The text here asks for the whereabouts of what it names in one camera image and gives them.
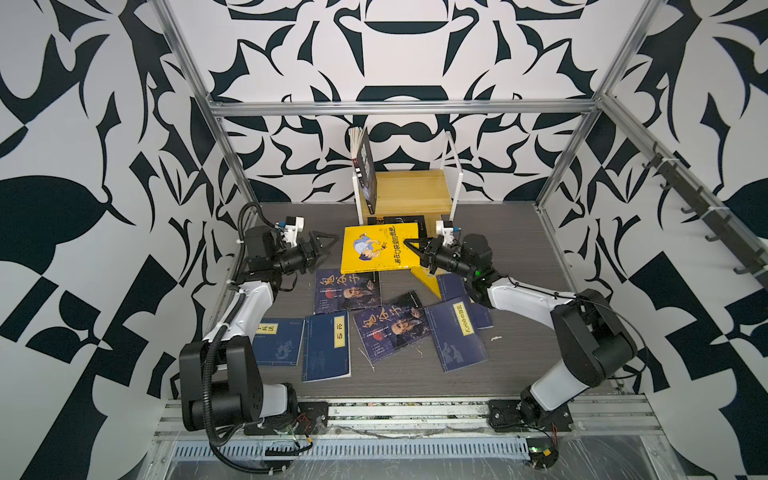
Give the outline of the large yellow book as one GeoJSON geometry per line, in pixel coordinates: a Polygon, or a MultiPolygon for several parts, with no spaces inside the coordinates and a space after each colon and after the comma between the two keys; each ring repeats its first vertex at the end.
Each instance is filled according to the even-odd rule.
{"type": "Polygon", "coordinates": [[[418,238],[416,223],[346,227],[340,271],[342,274],[357,274],[415,268],[420,265],[419,257],[403,240],[418,238]]]}

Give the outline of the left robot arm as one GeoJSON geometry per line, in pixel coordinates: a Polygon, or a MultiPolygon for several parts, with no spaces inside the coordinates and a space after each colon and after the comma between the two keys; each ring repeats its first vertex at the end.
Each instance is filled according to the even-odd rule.
{"type": "Polygon", "coordinates": [[[257,424],[283,430],[298,417],[289,383],[263,382],[253,340],[272,307],[283,279],[314,272],[338,242],[336,234],[312,230],[301,235],[304,220],[269,221],[260,203],[249,202],[237,219],[237,256],[227,282],[233,294],[212,330],[186,344],[179,356],[182,421],[188,431],[203,431],[222,444],[241,427],[257,424]]]}

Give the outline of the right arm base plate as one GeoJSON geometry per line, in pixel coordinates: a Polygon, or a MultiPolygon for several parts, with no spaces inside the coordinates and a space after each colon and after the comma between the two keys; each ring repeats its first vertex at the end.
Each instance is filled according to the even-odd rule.
{"type": "Polygon", "coordinates": [[[567,404],[553,411],[543,410],[532,397],[492,399],[487,402],[488,425],[496,432],[543,430],[546,433],[570,432],[573,416],[567,404]]]}

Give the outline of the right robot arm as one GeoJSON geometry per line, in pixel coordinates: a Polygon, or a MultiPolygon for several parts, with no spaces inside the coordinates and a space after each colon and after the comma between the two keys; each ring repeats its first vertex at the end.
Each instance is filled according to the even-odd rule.
{"type": "Polygon", "coordinates": [[[441,236],[406,239],[404,245],[421,266],[458,275],[476,303],[554,331],[561,359],[521,393],[517,409],[525,425],[543,427],[567,403],[602,384],[638,354],[627,330],[630,322],[600,292],[558,292],[503,274],[493,266],[493,252],[483,235],[470,234],[453,247],[441,236]]]}

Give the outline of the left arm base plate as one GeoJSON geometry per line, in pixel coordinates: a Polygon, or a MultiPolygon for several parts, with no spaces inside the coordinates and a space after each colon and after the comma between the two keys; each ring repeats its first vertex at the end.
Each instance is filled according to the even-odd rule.
{"type": "Polygon", "coordinates": [[[243,433],[248,436],[311,435],[327,427],[329,403],[325,401],[298,402],[279,415],[258,423],[247,424],[243,433]]]}

